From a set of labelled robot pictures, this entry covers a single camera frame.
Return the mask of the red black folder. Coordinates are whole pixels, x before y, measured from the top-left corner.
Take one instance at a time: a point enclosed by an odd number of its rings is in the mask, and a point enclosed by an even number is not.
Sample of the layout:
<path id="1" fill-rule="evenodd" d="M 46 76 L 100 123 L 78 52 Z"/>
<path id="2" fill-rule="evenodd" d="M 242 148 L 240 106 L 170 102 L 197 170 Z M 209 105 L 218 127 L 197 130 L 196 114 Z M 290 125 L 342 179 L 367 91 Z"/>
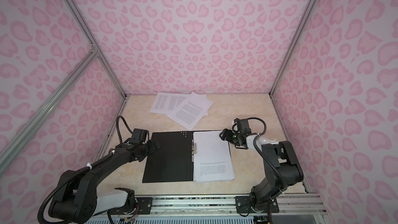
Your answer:
<path id="1" fill-rule="evenodd" d="M 193 142 L 195 131 L 157 132 L 152 139 L 159 141 L 161 148 L 147 157 L 143 183 L 171 183 L 194 181 Z"/>

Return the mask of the white text sheet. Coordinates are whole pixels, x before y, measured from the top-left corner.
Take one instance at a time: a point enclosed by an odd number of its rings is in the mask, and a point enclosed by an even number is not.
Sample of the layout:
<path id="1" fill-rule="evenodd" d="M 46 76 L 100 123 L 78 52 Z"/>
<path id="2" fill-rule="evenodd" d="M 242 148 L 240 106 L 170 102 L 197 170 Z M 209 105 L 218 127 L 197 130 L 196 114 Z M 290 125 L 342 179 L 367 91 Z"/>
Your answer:
<path id="1" fill-rule="evenodd" d="M 192 131 L 213 104 L 206 94 L 192 92 L 167 117 Z"/>

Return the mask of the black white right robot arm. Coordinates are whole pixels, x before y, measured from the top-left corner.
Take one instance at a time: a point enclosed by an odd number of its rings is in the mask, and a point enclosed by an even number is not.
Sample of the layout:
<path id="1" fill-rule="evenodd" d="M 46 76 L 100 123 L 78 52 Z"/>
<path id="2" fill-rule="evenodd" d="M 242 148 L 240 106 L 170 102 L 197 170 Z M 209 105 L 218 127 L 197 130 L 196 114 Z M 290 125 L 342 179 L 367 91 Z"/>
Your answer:
<path id="1" fill-rule="evenodd" d="M 224 129 L 219 137 L 236 149 L 255 150 L 263 160 L 265 178 L 253 186 L 249 193 L 249 209 L 267 211 L 276 205 L 276 198 L 290 186 L 302 182 L 304 173 L 289 141 L 265 139 L 267 125 L 258 117 L 234 120 L 231 129 Z"/>

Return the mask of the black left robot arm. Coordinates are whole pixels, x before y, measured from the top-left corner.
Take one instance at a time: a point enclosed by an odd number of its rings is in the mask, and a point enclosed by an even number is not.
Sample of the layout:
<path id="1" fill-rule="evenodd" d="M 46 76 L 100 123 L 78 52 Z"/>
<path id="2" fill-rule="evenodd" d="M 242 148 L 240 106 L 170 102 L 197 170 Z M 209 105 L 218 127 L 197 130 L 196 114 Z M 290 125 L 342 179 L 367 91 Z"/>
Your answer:
<path id="1" fill-rule="evenodd" d="M 120 209 L 125 213 L 137 213 L 138 203 L 135 192 L 127 188 L 117 188 L 116 192 L 98 196 L 98 185 L 124 164 L 139 161 L 160 149 L 159 141 L 147 139 L 149 132 L 134 129 L 132 136 L 120 143 L 109 153 L 85 167 L 64 172 L 57 187 L 45 198 L 39 207 L 37 219 L 47 224 L 44 211 L 47 209 L 59 224 L 84 224 L 92 216 Z"/>

